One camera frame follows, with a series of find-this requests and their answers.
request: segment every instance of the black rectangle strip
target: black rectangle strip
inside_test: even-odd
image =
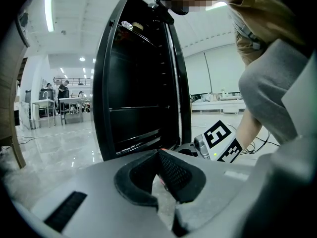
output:
[[[61,232],[85,200],[86,196],[87,195],[84,193],[74,191],[44,221],[44,223],[57,232]]]

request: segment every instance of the shirt sleeve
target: shirt sleeve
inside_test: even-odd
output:
[[[264,49],[255,50],[252,41],[242,36],[237,30],[235,30],[235,37],[238,53],[246,67],[264,53]]]

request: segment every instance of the gray pants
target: gray pants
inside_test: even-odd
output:
[[[250,113],[281,144],[297,136],[281,98],[303,71],[308,59],[282,40],[249,64],[239,80],[241,95]]]

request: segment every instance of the white ceiling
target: white ceiling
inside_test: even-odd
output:
[[[92,67],[105,25],[119,0],[53,0],[54,32],[48,32],[44,0],[32,0],[27,9],[27,38],[31,45],[26,56],[49,54],[51,68],[65,68],[68,77],[83,77],[82,67]],[[234,43],[233,26],[227,7],[190,12],[179,16],[171,12],[185,57]],[[87,57],[91,64],[79,63]]]

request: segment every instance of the glossy tile floor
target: glossy tile floor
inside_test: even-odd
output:
[[[194,139],[202,134],[219,119],[237,127],[241,118],[242,114],[193,113],[192,137]],[[27,166],[20,170],[10,149],[4,151],[0,157],[0,166],[4,174],[2,179],[11,197],[28,209],[31,209],[40,197],[70,179],[80,169],[102,161],[91,122],[42,127],[28,131],[24,136],[36,138],[21,144]],[[261,130],[259,137],[263,140],[267,138],[265,128]],[[277,143],[273,136],[270,137],[270,141]],[[256,139],[255,144],[258,149],[262,142]],[[276,149],[276,146],[266,144],[254,155],[239,156],[235,163],[255,165],[260,155],[272,153]],[[161,185],[158,177],[153,183],[153,195],[158,198],[159,216],[168,227],[171,227],[175,200]]]

